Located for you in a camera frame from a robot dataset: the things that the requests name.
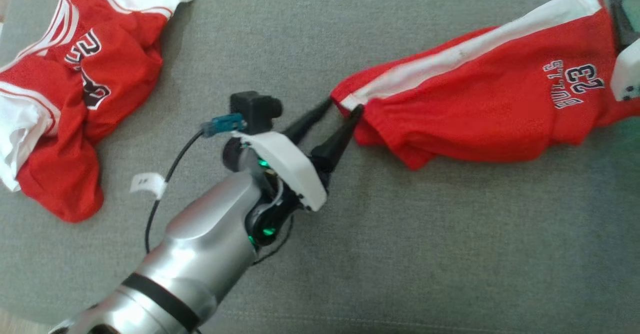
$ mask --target white plastic casing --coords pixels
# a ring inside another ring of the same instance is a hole
[[[256,135],[234,132],[243,144],[250,145],[258,156],[278,174],[291,190],[302,195],[300,202],[317,212],[327,201],[327,191],[309,158],[285,135],[268,131]]]
[[[611,90],[618,102],[640,97],[640,40],[636,40],[617,56]]]

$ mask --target clothing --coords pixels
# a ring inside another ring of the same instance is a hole
[[[141,106],[181,2],[60,0],[39,42],[0,69],[0,179],[66,222],[103,203],[94,145]]]
[[[640,99],[618,101],[611,91],[616,59],[603,0],[553,0],[357,72],[331,97],[345,111],[365,104],[358,143],[386,145],[414,170],[436,156],[528,161],[640,115]]]

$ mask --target red fabric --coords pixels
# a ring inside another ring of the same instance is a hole
[[[77,8],[70,17],[79,14],[73,40],[24,56],[0,73],[0,82],[37,91],[60,110],[57,135],[40,138],[17,179],[25,195],[51,213],[80,222],[104,199],[93,145],[151,94],[167,18],[120,13],[107,0],[63,1]]]
[[[490,30],[357,72],[331,97],[340,103],[397,65]],[[532,160],[551,145],[581,144],[594,127],[640,115],[640,101],[618,102],[608,86],[616,58],[611,18],[601,9],[506,42],[416,88],[371,99],[355,138],[361,145],[386,145],[413,170],[435,156],[500,163]],[[575,90],[582,93],[571,89],[569,73]],[[588,88],[599,86],[596,77],[604,87]]]

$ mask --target stitching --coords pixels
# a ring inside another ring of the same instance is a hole
[[[364,319],[364,318],[347,318],[342,316],[325,316],[325,315],[293,315],[293,314],[283,314],[283,313],[258,313],[258,312],[250,312],[250,311],[219,311],[218,315],[224,316],[227,318],[236,318],[236,319],[251,319],[251,320],[263,320],[263,321],[327,321],[327,322],[341,322],[347,323],[348,325],[354,325],[357,327],[374,327],[374,326],[387,326],[387,327],[409,327],[409,328],[427,328],[427,329],[444,329],[444,330],[456,330],[456,331],[466,331],[466,332],[477,332],[477,333],[498,333],[498,334],[526,334],[526,331],[512,331],[512,330],[503,330],[503,329],[482,329],[482,328],[473,328],[473,327],[459,327],[459,326],[447,326],[447,325],[436,325],[436,324],[423,324],[418,322],[402,322],[396,320],[375,320],[375,319]]]

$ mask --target white cable label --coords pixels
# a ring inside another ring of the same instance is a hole
[[[155,198],[160,200],[167,189],[165,177],[157,172],[143,172],[133,177],[129,193],[138,191],[148,191],[155,194]]]

